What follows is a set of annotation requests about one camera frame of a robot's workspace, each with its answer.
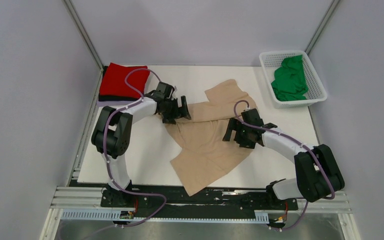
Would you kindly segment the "aluminium frame post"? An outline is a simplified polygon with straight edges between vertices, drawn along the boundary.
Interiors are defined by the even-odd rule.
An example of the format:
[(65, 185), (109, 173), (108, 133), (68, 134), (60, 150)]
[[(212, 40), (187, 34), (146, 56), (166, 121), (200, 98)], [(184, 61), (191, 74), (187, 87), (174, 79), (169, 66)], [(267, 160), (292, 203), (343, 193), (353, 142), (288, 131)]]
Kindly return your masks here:
[(314, 34), (312, 35), (309, 43), (307, 44), (306, 48), (305, 48), (305, 52), (307, 55), (310, 55), (311, 52), (313, 51), (315, 45), (317, 44), (319, 38), (321, 37), (321, 35), (323, 34), (325, 28), (327, 27), (329, 21), (331, 20), (331, 18), (334, 16), (338, 6), (340, 5), (342, 1), (341, 0), (331, 0), (330, 1), (330, 4), (326, 10), (326, 12), (324, 13), (320, 23), (318, 24)]
[(70, 15), (71, 19), (73, 20), (75, 26), (76, 26), (76, 29), (78, 30), (78, 32), (80, 33), (89, 53), (91, 54), (95, 64), (97, 65), (97, 67), (103, 71), (103, 68), (104, 68), (104, 64), (80, 18), (80, 15), (78, 14), (78, 11), (76, 10), (76, 7), (73, 3), (72, 0), (62, 0), (62, 2), (64, 3), (67, 11), (68, 11), (68, 14)]

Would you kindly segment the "left aluminium frame post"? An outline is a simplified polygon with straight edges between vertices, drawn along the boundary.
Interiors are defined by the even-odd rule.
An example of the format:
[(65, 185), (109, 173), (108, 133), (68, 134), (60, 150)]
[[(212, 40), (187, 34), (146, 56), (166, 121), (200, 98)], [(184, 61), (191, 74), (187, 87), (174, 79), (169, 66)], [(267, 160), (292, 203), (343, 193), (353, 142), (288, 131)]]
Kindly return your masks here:
[(97, 65), (97, 67), (103, 71), (103, 68), (104, 68), (104, 64), (80, 18), (80, 15), (78, 14), (78, 11), (76, 10), (76, 7), (73, 3), (72, 0), (62, 0), (62, 2), (64, 3), (67, 11), (68, 11), (68, 14), (70, 15), (71, 19), (73, 20), (75, 26), (76, 26), (76, 29), (78, 30), (78, 32), (80, 33), (89, 53), (91, 54), (95, 64)]

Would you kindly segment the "folded red t shirt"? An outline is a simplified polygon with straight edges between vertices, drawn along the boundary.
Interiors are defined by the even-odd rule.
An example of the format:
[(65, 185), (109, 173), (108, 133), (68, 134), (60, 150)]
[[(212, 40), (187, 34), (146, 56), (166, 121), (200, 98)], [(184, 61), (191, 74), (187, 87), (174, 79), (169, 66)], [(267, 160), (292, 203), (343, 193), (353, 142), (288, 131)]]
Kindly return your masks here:
[(122, 66), (110, 63), (103, 69), (99, 95), (140, 97), (150, 72), (147, 66)]

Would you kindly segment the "right aluminium frame post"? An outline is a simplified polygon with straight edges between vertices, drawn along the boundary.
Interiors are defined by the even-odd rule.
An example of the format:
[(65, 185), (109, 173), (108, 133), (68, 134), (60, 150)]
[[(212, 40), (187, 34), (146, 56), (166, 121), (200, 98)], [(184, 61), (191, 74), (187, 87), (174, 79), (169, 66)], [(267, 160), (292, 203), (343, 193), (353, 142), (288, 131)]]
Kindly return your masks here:
[(313, 51), (315, 45), (317, 44), (319, 38), (321, 37), (321, 35), (323, 34), (325, 28), (327, 27), (329, 21), (331, 20), (331, 18), (334, 16), (338, 6), (340, 5), (342, 1), (341, 0), (331, 0), (330, 1), (330, 4), (326, 10), (326, 12), (324, 13), (320, 23), (318, 24), (314, 34), (312, 35), (309, 43), (307, 44), (306, 48), (305, 48), (305, 52), (307, 55), (310, 55), (311, 52)]

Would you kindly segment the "beige t shirt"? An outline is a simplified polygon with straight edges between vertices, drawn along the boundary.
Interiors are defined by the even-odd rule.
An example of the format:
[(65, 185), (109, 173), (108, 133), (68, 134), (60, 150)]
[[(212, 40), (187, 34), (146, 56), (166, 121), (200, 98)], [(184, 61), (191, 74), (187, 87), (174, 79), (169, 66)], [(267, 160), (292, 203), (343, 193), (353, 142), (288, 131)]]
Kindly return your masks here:
[(165, 129), (181, 147), (170, 164), (189, 196), (193, 196), (222, 178), (252, 152), (234, 141), (223, 141), (234, 112), (247, 105), (256, 108), (250, 95), (235, 79), (225, 80), (205, 90), (207, 101), (188, 105), (191, 119), (180, 118)]

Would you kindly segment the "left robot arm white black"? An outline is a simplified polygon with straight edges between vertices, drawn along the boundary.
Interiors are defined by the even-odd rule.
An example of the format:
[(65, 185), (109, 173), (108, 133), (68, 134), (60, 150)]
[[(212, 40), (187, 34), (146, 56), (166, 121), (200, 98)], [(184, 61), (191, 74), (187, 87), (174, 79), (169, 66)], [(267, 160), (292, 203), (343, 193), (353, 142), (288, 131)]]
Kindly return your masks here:
[(91, 143), (105, 162), (108, 186), (115, 190), (113, 198), (122, 207), (129, 206), (134, 195), (141, 195), (128, 189), (131, 178), (127, 171), (125, 153), (130, 145), (133, 125), (152, 115), (160, 115), (162, 123), (172, 125), (178, 119), (192, 118), (186, 96), (176, 98), (175, 91), (174, 86), (159, 82), (155, 90), (140, 93), (138, 100), (120, 108), (105, 106), (100, 112)]

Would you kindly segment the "white plastic basket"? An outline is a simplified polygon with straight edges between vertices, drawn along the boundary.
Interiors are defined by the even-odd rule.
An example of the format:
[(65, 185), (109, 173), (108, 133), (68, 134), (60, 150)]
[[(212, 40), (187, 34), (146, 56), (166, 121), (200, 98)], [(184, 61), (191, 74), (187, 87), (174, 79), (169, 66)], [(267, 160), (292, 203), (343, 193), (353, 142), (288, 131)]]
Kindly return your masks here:
[[(275, 71), (282, 67), (284, 59), (301, 56), (304, 79), (308, 88), (303, 94), (303, 100), (281, 101), (276, 97), (272, 82), (275, 81)], [(325, 101), (327, 93), (308, 55), (302, 50), (267, 51), (259, 54), (259, 61), (265, 81), (268, 86), (271, 102), (276, 109), (307, 107)]]

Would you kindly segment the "folded black t shirt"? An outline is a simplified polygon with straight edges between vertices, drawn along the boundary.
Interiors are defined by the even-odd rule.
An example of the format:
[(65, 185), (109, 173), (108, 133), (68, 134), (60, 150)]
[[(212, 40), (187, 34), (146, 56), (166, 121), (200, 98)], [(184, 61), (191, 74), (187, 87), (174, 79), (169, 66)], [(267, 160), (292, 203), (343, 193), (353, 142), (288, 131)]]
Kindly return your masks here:
[(139, 100), (141, 97), (131, 96), (118, 96), (118, 95), (99, 95), (99, 102), (134, 102)]

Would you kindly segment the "green t shirt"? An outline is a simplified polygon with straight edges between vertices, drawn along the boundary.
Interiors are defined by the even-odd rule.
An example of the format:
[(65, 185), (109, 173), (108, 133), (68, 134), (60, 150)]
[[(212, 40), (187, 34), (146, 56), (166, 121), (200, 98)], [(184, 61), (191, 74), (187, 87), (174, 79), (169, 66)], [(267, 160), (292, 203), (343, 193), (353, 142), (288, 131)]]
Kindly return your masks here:
[(287, 57), (274, 71), (271, 83), (274, 95), (280, 102), (304, 101), (308, 85), (305, 78), (303, 55)]

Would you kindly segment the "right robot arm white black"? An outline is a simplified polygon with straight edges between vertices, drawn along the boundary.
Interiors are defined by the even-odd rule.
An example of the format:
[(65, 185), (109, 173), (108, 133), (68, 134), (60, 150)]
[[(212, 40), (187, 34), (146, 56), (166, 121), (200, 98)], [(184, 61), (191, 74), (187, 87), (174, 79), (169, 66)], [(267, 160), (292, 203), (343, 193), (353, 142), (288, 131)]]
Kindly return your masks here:
[(294, 164), (295, 177), (271, 182), (266, 186), (266, 204), (278, 209), (289, 199), (316, 202), (332, 200), (345, 187), (345, 181), (331, 148), (325, 144), (308, 145), (284, 133), (277, 125), (264, 123), (257, 109), (249, 109), (228, 121), (224, 142), (234, 141), (239, 147), (256, 145), (281, 154)]

